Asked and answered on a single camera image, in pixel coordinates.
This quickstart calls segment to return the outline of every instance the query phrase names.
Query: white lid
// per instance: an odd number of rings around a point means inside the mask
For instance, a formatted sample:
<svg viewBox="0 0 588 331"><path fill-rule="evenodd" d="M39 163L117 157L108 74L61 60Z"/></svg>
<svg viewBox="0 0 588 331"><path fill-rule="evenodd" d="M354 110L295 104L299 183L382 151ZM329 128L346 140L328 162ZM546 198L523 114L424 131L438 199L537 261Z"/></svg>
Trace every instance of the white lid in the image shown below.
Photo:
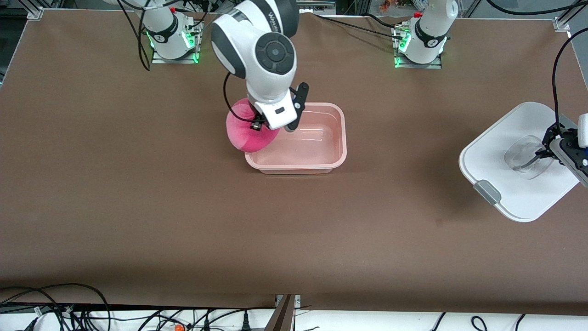
<svg viewBox="0 0 588 331"><path fill-rule="evenodd" d="M514 143L528 135L542 140L554 122L554 112L546 105L520 104L472 141L459 156L463 175L474 185L480 181L491 184L499 193L499 201L494 206L513 221L536 220L578 183L572 172L558 162L551 163L533 179L521 176L505 162L505 152Z"/></svg>

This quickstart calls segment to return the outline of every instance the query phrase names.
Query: metal bracket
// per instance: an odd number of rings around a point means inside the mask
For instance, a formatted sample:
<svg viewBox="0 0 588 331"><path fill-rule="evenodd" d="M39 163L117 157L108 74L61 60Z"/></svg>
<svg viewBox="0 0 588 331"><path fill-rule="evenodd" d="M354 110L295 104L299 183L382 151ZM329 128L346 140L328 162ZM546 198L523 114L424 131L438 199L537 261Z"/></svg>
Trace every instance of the metal bracket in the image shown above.
<svg viewBox="0 0 588 331"><path fill-rule="evenodd" d="M406 34L408 34L408 32L406 31L406 22L402 22L402 25L399 25L398 28L400 29L400 31L397 31L397 28L392 28L392 35L393 36L400 36L403 37L404 39L408 38L408 36L406 36ZM441 69L441 56L437 55L437 57L431 62L431 63L427 63L427 64L419 64L419 63L414 63L411 60L409 60L406 55L400 51L400 47L404 47L404 42L406 42L404 39L402 40L398 40L398 39L393 39L392 40L392 49L394 50L394 67L395 68L417 68L417 69Z"/></svg>
<svg viewBox="0 0 588 331"><path fill-rule="evenodd" d="M559 17L555 17L552 19L552 23L553 23L553 29L555 29L555 32L567 32L570 31L570 25L568 23L565 23L563 25L562 21L560 20Z"/></svg>
<svg viewBox="0 0 588 331"><path fill-rule="evenodd" d="M572 5L578 4L582 0L575 0ZM564 11L558 17L555 17L553 22L553 28L556 32L568 32L570 31L570 25L568 24L574 16L576 16L582 9L584 9L587 5L581 5L574 8L570 8Z"/></svg>
<svg viewBox="0 0 588 331"><path fill-rule="evenodd" d="M264 331L291 331L294 323L294 310L300 305L300 296L294 294L282 294L276 296L278 306L269 318Z"/></svg>
<svg viewBox="0 0 588 331"><path fill-rule="evenodd" d="M275 301L275 306L277 307L279 305L279 303L282 301L282 299L284 298L284 294L276 294L276 301ZM300 296L299 295L295 295L294 296L294 308L300 308Z"/></svg>
<svg viewBox="0 0 588 331"><path fill-rule="evenodd" d="M39 21L43 17L43 12L45 11L45 8L35 7L35 9L32 9L32 10L29 10L27 8L26 11L28 11L28 14L26 15L26 19L28 19L30 21Z"/></svg>
<svg viewBox="0 0 588 331"><path fill-rule="evenodd" d="M189 24L193 23L193 18L188 17ZM167 64L197 64L200 61L200 47L202 45L202 32L204 30L204 22L198 23L192 31L189 31L191 34L194 34L190 41L194 42L194 48L192 48L186 55L179 59L166 59L162 58L157 51L153 51L153 58L151 63L167 63Z"/></svg>

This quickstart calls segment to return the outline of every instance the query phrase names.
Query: gray clip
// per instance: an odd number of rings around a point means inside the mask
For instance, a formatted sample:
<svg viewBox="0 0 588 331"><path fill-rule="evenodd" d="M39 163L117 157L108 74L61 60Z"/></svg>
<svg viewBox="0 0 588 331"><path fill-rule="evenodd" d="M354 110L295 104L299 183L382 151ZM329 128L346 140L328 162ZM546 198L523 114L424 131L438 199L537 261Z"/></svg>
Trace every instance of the gray clip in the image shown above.
<svg viewBox="0 0 588 331"><path fill-rule="evenodd" d="M500 192L494 187L494 185L490 184L487 180L480 180L474 185L474 190L478 192L486 202L491 205L495 205L500 202L502 196Z"/></svg>

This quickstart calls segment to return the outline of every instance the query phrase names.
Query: transparent container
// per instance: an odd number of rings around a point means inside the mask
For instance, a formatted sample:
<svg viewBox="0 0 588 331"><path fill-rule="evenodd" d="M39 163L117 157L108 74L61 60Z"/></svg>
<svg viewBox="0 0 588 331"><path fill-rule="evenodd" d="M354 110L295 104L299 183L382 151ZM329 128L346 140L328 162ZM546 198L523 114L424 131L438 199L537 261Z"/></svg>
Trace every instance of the transparent container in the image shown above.
<svg viewBox="0 0 588 331"><path fill-rule="evenodd" d="M505 153L508 166L525 179L541 175L553 162L553 159L537 158L535 152L544 150L541 139L527 135L514 143Z"/></svg>

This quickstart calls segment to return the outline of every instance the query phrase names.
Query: green led light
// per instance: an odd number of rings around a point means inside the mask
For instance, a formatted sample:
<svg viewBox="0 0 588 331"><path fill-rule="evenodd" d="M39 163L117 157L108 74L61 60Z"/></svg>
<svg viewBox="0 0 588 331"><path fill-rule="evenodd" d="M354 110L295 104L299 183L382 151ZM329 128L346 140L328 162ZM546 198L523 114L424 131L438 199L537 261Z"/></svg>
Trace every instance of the green led light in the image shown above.
<svg viewBox="0 0 588 331"><path fill-rule="evenodd" d="M408 43L410 43L410 34L406 34L404 38L402 38L402 42L400 43L400 51L406 52L406 48L408 47Z"/></svg>
<svg viewBox="0 0 588 331"><path fill-rule="evenodd" d="M192 44L190 43L190 41L188 40L188 36L186 35L185 32L182 31L182 38L184 39L184 42L186 43L186 47L190 48L192 47Z"/></svg>
<svg viewBox="0 0 588 331"><path fill-rule="evenodd" d="M151 48L155 49L155 46L153 45L153 41L151 40L151 36L149 35L149 33L146 33L147 38L149 38L149 45L151 46Z"/></svg>

